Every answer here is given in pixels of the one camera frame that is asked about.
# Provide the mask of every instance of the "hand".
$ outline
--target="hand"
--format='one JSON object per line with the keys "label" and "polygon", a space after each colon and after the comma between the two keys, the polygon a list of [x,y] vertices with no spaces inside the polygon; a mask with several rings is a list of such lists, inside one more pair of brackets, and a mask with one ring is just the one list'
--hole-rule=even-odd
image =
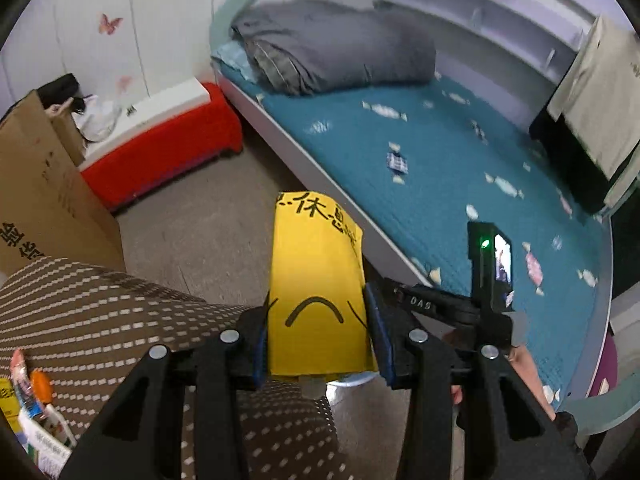
{"label": "hand", "polygon": [[[546,402],[545,393],[542,389],[542,381],[538,375],[538,368],[529,350],[524,346],[512,348],[509,355],[509,362],[522,379],[522,382],[529,387],[529,390],[531,390],[549,418],[556,420],[556,412],[549,403]],[[460,404],[460,402],[462,402],[462,387],[452,386],[451,397],[454,404]]]}

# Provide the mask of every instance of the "cardboard box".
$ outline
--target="cardboard box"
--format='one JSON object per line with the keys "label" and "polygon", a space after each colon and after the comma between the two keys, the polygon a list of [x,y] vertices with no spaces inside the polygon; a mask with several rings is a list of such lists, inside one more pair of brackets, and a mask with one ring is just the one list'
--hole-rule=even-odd
{"label": "cardboard box", "polygon": [[84,137],[76,127],[69,108],[62,109],[50,118],[51,125],[71,161],[80,166],[84,162]]}
{"label": "cardboard box", "polygon": [[0,272],[46,254],[126,270],[120,229],[82,179],[36,94],[0,124]]}

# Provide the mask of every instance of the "metal bolt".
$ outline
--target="metal bolt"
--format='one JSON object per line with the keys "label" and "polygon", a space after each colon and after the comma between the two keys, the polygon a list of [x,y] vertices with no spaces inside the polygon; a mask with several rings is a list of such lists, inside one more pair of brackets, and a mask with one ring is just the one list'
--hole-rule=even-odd
{"label": "metal bolt", "polygon": [[162,359],[166,355],[166,346],[156,345],[149,350],[149,357],[152,359]]}
{"label": "metal bolt", "polygon": [[500,355],[498,349],[493,345],[484,345],[480,352],[487,359],[495,359]]}
{"label": "metal bolt", "polygon": [[429,334],[427,334],[424,330],[420,330],[419,328],[415,328],[409,332],[409,339],[414,343],[424,343],[429,338]]}
{"label": "metal bolt", "polygon": [[223,343],[235,343],[238,339],[240,339],[238,330],[225,330],[220,334],[220,341]]}

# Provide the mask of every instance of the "black curved line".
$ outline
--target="black curved line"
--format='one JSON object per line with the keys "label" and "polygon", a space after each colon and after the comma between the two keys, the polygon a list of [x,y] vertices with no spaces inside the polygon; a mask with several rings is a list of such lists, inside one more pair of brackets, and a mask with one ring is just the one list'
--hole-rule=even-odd
{"label": "black curved line", "polygon": [[354,310],[354,308],[351,306],[351,302],[347,300],[347,305],[349,305],[349,308],[351,309],[351,311],[353,312],[353,315],[356,317],[356,319],[360,322],[360,324],[364,327],[364,330],[369,331],[369,329],[367,328],[367,325],[364,323],[363,320],[360,319],[360,316],[358,316],[358,314],[356,313],[356,311]]}
{"label": "black curved line", "polygon": [[293,310],[293,312],[289,315],[289,317],[287,317],[287,320],[284,322],[284,324],[286,326],[293,325],[293,322],[300,315],[300,312],[305,310],[306,307],[308,307],[312,303],[322,303],[323,305],[328,306],[333,311],[333,313],[335,314],[335,317],[337,317],[338,321],[341,322],[341,323],[344,323],[344,318],[342,317],[342,314],[340,313],[338,308],[333,303],[331,303],[331,301],[326,300],[325,298],[321,298],[320,296],[312,296],[311,298],[306,298],[305,301],[302,301]]}

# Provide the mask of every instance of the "hanging garment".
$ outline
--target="hanging garment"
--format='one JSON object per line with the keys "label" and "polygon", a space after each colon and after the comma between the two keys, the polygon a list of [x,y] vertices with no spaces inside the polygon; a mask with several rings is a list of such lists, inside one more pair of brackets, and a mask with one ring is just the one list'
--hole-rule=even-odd
{"label": "hanging garment", "polygon": [[[632,31],[601,16],[551,98],[548,113],[556,121],[564,116],[585,152],[611,181],[640,140],[638,102],[640,42]],[[640,155],[638,164],[630,164],[625,173],[637,174],[638,170]],[[621,188],[629,181],[625,173]],[[612,189],[607,205],[615,203],[625,190]]]}

